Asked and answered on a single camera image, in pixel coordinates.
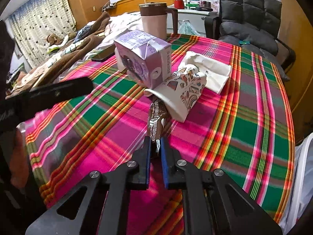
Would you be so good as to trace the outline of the wooden headboard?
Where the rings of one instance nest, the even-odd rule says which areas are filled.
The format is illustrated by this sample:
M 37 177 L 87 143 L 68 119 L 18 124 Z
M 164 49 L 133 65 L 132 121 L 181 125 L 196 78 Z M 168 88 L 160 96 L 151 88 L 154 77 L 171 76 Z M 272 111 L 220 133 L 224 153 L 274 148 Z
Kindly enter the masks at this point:
M 168 6 L 172 5 L 175 0 L 120 0 L 113 3 L 112 7 L 105 10 L 110 16 L 118 16 L 124 13 L 132 13 L 139 11 L 139 5 L 145 3 L 166 3 Z

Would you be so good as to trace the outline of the brown blanket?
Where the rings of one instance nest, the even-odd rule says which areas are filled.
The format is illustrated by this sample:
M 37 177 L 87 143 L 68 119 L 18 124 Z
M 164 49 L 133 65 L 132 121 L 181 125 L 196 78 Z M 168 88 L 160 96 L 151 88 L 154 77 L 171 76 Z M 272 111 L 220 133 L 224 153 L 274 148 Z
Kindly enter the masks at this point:
M 87 53 L 95 49 L 102 42 L 109 20 L 109 13 L 104 11 L 95 23 L 91 25 L 91 29 L 87 31 L 85 38 L 66 45 L 61 51 L 42 62 L 29 73 L 22 72 L 17 78 L 16 85 L 7 94 L 6 98 L 8 99 L 23 91 L 53 83 L 63 72 L 85 57 Z

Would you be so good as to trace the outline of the grey cushioned office chair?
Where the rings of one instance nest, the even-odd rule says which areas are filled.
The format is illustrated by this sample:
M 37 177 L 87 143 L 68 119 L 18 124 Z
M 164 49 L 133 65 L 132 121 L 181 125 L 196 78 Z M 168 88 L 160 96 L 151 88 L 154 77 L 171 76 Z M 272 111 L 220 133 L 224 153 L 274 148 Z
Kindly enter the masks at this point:
M 294 50 L 279 40 L 282 3 L 277 0 L 219 0 L 218 15 L 204 20 L 206 36 L 249 50 L 273 63 L 283 82 L 296 61 Z

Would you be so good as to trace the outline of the brown snack wrapper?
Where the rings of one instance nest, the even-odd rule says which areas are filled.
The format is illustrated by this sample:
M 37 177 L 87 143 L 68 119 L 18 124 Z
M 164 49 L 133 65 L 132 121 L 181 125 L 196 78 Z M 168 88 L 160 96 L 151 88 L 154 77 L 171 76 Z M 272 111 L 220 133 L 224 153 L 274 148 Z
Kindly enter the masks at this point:
M 151 152 L 153 156 L 158 156 L 161 151 L 161 137 L 170 115 L 165 103 L 157 97 L 152 98 L 152 103 L 148 112 L 147 135 L 151 139 Z

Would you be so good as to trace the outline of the white side desk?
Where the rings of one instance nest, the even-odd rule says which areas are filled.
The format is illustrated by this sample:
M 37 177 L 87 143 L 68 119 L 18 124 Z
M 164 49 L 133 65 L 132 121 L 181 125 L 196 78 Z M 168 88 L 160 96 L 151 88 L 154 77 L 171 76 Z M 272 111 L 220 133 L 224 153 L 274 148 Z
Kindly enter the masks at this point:
M 201 36 L 205 37 L 204 21 L 207 16 L 218 16 L 218 12 L 178 10 L 178 26 L 180 27 L 183 22 L 189 22 Z

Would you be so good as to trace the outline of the black smartphone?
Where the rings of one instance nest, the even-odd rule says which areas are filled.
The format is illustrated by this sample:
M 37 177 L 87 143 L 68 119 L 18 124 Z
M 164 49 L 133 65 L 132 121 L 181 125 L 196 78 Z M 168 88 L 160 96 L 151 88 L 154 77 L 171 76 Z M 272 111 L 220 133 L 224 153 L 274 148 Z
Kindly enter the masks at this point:
M 91 61 L 103 62 L 114 56 L 115 45 L 112 44 L 91 58 Z

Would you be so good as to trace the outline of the red thermos jar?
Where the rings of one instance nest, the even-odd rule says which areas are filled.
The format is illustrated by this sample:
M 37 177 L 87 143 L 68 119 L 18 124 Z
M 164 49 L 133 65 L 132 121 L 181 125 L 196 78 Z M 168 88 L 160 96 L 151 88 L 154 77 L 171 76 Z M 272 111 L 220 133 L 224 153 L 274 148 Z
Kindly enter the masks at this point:
M 183 0 L 175 0 L 174 1 L 174 8 L 178 10 L 183 10 L 185 8 L 185 3 Z

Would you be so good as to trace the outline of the pink mug brown lid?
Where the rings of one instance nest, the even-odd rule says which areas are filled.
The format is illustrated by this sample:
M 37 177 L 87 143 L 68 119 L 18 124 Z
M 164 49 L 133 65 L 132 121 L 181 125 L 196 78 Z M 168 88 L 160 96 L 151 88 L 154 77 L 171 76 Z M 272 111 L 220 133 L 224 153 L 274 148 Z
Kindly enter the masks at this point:
M 159 39 L 167 39 L 167 16 L 172 16 L 173 33 L 178 34 L 178 10 L 166 3 L 145 3 L 139 5 L 143 30 Z

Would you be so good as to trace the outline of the patterned paper cup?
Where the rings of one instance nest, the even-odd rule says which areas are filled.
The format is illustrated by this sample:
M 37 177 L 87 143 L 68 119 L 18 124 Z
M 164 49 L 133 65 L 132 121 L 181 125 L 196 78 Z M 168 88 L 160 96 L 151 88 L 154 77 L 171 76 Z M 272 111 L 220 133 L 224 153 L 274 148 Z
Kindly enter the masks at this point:
M 177 71 L 144 94 L 155 96 L 165 104 L 172 119 L 183 123 L 206 85 L 206 75 L 192 64 L 180 66 Z

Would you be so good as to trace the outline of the purple milk carton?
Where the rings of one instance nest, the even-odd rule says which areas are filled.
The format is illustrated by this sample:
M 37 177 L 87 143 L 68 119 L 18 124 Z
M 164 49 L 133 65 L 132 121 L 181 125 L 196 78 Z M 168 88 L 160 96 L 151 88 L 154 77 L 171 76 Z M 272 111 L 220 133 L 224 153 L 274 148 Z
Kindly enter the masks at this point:
M 140 30 L 114 40 L 122 64 L 143 85 L 153 89 L 171 75 L 171 44 Z

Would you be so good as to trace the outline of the green plastic bag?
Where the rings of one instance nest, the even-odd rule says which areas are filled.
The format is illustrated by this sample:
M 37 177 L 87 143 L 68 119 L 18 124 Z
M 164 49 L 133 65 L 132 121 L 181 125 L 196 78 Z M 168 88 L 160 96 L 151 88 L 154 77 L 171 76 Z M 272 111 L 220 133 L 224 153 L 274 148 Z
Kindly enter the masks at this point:
M 201 36 L 201 34 L 193 27 L 189 20 L 178 21 L 178 33 L 191 36 Z

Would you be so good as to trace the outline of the white round trash bin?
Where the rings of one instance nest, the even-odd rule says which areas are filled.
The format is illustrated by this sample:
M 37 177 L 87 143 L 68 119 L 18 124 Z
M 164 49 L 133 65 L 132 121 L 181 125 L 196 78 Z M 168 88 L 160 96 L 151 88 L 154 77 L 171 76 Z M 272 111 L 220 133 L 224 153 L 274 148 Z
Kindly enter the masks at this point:
M 283 217 L 279 222 L 283 234 L 288 234 L 300 224 L 312 200 L 312 134 L 295 148 L 294 175 L 291 194 Z

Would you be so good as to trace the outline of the wooden wardrobe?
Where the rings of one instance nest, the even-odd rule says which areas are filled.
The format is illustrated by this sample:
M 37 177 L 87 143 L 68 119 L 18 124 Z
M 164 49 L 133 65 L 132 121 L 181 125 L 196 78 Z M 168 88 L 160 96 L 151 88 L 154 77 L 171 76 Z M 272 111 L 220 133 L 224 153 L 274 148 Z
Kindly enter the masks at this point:
M 312 133 L 312 24 L 297 0 L 281 0 L 279 39 L 296 53 L 285 84 L 292 111 L 294 134 L 299 144 Z

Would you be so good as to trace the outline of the patterned curtain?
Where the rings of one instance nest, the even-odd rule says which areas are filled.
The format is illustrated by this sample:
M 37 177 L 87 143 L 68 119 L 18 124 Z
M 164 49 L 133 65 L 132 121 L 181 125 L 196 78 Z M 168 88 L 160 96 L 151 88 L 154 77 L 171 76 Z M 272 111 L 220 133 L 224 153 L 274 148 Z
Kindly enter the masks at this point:
M 68 0 L 29 0 L 9 17 L 15 40 L 31 68 L 47 57 L 47 37 L 76 34 L 76 20 Z

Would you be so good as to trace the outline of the pink plaid tablecloth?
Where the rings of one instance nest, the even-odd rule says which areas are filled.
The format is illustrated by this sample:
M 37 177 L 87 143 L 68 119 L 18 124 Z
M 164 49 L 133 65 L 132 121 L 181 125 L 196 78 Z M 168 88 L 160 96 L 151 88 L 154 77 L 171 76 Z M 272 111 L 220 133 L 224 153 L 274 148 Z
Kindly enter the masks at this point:
M 163 136 L 178 150 L 186 189 L 168 190 L 161 152 L 147 190 L 132 190 L 134 151 L 147 135 L 155 96 L 112 57 L 85 61 L 64 78 L 92 80 L 90 94 L 55 104 L 26 123 L 44 209 L 26 234 L 282 234 L 294 171 L 294 128 L 277 67 L 249 50 L 171 35 L 172 71 L 188 51 L 232 67 L 222 92 L 204 88 L 186 120 Z

